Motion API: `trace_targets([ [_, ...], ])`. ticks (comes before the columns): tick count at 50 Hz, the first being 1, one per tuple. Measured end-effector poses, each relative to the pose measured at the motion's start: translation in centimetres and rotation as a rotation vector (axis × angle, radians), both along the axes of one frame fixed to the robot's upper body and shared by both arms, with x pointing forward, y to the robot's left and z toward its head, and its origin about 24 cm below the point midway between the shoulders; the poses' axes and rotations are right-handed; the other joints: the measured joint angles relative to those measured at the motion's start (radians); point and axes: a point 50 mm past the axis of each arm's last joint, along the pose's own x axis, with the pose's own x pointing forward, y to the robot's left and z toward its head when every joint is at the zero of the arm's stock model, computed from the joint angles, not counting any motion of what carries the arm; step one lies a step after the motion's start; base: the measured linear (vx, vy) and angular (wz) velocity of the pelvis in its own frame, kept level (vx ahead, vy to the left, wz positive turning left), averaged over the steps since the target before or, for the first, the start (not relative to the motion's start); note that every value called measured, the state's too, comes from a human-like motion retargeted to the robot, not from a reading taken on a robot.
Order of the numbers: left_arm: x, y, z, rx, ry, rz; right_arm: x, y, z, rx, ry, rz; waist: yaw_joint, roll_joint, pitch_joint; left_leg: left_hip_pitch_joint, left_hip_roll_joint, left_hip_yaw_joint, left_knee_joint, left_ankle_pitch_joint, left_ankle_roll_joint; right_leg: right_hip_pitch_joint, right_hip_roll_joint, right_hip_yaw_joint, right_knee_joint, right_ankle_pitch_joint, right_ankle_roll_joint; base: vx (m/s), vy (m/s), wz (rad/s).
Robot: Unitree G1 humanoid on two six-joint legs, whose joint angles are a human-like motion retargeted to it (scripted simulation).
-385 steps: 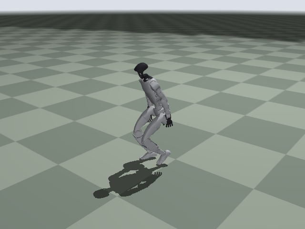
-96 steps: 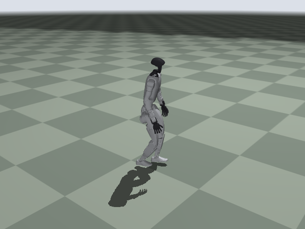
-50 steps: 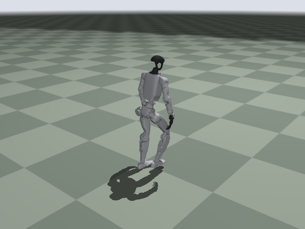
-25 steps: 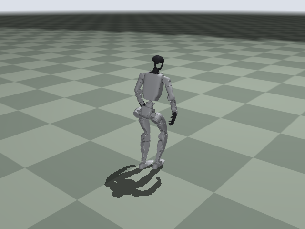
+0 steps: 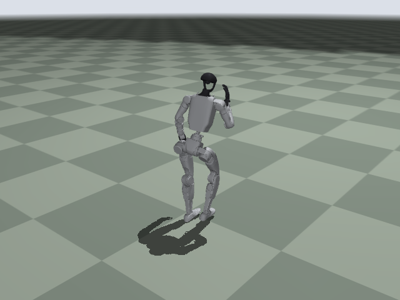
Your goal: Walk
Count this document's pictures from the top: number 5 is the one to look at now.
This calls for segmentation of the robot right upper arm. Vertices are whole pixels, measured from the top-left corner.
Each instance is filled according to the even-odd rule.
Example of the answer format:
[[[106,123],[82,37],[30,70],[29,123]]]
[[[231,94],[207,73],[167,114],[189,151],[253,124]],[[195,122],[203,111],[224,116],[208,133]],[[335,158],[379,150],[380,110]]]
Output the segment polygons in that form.
[[[221,99],[215,99],[213,101],[214,107],[217,111],[219,111],[222,119],[224,120],[224,127],[229,129],[233,128],[234,126],[231,123],[230,115],[228,113],[228,109],[226,107],[226,103]]]

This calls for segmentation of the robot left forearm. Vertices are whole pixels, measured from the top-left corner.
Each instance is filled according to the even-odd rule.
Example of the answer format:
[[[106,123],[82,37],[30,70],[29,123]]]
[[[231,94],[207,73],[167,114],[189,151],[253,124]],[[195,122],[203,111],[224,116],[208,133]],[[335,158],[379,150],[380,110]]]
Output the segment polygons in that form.
[[[185,139],[183,125],[184,125],[183,123],[178,123],[178,122],[175,120],[175,126],[176,126],[176,128],[177,128],[177,133],[178,133],[178,135],[179,135],[179,137],[180,137],[180,140]]]

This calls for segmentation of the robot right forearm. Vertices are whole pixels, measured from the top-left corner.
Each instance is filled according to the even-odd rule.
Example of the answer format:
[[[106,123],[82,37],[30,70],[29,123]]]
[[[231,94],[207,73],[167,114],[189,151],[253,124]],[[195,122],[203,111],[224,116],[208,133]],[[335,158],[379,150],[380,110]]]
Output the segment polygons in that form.
[[[228,106],[226,106],[226,107],[227,107],[228,113],[229,113],[229,115],[230,115],[231,123],[232,123],[232,125],[234,126],[234,118],[233,118],[232,111],[231,111],[231,108],[230,108],[230,103],[229,103]]]

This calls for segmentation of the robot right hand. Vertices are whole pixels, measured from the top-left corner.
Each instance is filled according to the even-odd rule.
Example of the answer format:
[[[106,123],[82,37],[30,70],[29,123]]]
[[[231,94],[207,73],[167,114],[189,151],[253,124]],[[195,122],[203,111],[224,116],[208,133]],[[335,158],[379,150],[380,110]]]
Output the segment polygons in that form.
[[[228,104],[231,102],[229,100],[229,90],[226,85],[222,84],[222,86],[224,87],[223,89],[225,90],[225,93],[226,93],[226,99],[224,100],[224,102],[226,103],[226,106],[228,106]]]

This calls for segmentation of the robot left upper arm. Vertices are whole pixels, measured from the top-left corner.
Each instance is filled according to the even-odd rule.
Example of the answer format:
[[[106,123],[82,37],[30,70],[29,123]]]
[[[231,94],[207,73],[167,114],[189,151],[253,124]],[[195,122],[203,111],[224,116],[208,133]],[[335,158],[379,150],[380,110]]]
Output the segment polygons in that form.
[[[183,97],[182,103],[175,115],[175,120],[178,123],[183,123],[184,122],[184,117],[183,114],[188,110],[188,107],[190,105],[190,100],[191,100],[192,95],[187,95]]]

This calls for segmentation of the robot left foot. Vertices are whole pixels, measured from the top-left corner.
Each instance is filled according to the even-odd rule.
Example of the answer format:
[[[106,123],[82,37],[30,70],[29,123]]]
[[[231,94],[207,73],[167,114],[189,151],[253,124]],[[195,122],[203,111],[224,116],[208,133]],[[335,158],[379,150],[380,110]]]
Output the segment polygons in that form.
[[[197,216],[201,212],[200,208],[196,208],[192,210],[191,214],[185,214],[184,215],[184,222],[189,222],[193,217]]]

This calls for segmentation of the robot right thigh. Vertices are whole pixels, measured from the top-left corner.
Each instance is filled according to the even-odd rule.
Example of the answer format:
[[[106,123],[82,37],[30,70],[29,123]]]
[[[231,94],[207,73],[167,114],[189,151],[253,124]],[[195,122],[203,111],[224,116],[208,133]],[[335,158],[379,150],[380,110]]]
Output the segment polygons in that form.
[[[206,166],[210,170],[211,173],[209,173],[207,180],[212,184],[215,175],[219,175],[219,163],[215,152],[209,147],[200,147],[197,151],[197,155],[200,160],[205,162]]]

